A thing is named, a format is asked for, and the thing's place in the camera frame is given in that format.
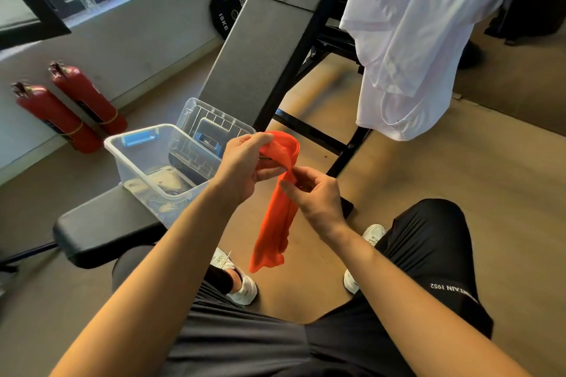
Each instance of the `baseboard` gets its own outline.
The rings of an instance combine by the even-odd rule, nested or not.
[[[171,66],[166,67],[159,73],[145,80],[141,84],[135,86],[131,90],[128,90],[125,93],[119,95],[118,97],[112,100],[112,104],[117,109],[124,107],[128,103],[133,102],[141,95],[155,88],[160,83],[168,80],[174,74],[177,74],[181,70],[187,68],[198,59],[201,59],[206,54],[213,51],[220,45],[222,45],[222,41],[218,38],[214,38],[208,41],[206,44],[197,48],[186,57],[183,57],[179,61],[173,63]],[[38,161],[45,158],[50,153],[56,151],[66,143],[67,141],[59,136],[52,137],[48,139],[46,142],[32,149],[30,152],[25,153],[20,158],[12,161],[10,164],[0,168],[0,185],[6,183],[10,179],[16,177],[18,174],[24,172],[26,169],[33,166]]]

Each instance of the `orange cloth strip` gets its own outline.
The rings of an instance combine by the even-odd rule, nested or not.
[[[274,135],[271,143],[262,146],[260,152],[280,165],[287,168],[277,181],[271,202],[259,230],[259,237],[255,242],[254,252],[251,255],[250,272],[255,273],[261,267],[276,267],[285,262],[283,252],[289,244],[289,227],[297,213],[297,205],[292,202],[279,187],[282,180],[296,183],[291,168],[297,163],[299,155],[299,141],[290,134],[282,131],[267,131]]]

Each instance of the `fire extinguisher label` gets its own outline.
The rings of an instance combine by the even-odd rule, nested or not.
[[[67,136],[63,130],[61,130],[57,125],[53,124],[51,121],[49,120],[41,120],[41,121],[43,121],[48,127],[50,127],[51,130],[55,131],[58,135],[67,139],[69,142],[73,141],[72,137]]]
[[[98,115],[95,114],[95,111],[90,109],[88,104],[86,104],[85,102],[83,102],[82,100],[75,100],[75,103],[77,103],[78,106],[80,106],[80,108],[82,110],[85,111],[85,113],[91,117],[91,119],[96,122],[96,123],[103,123],[104,120],[102,120]]]

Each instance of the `forearm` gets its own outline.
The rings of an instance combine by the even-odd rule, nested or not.
[[[154,374],[236,207],[215,183],[206,188],[81,332],[51,376]]]
[[[330,246],[419,377],[529,375],[355,232],[342,231]]]

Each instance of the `white sneaker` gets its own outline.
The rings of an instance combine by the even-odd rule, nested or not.
[[[227,296],[231,298],[232,301],[242,306],[248,306],[252,303],[252,301],[258,295],[258,287],[256,286],[255,282],[251,280],[250,276],[244,274],[242,270],[234,265],[234,263],[230,259],[230,253],[226,255],[226,253],[222,249],[217,247],[214,255],[212,255],[210,265],[222,270],[235,270],[240,275],[240,279],[242,279],[242,288],[240,288],[240,290],[237,292],[227,294]]]
[[[386,229],[379,224],[373,224],[367,227],[364,231],[362,238],[370,245],[375,246],[380,238],[386,235]],[[359,286],[350,274],[349,270],[344,273],[344,288],[348,289],[352,294],[359,290]]]

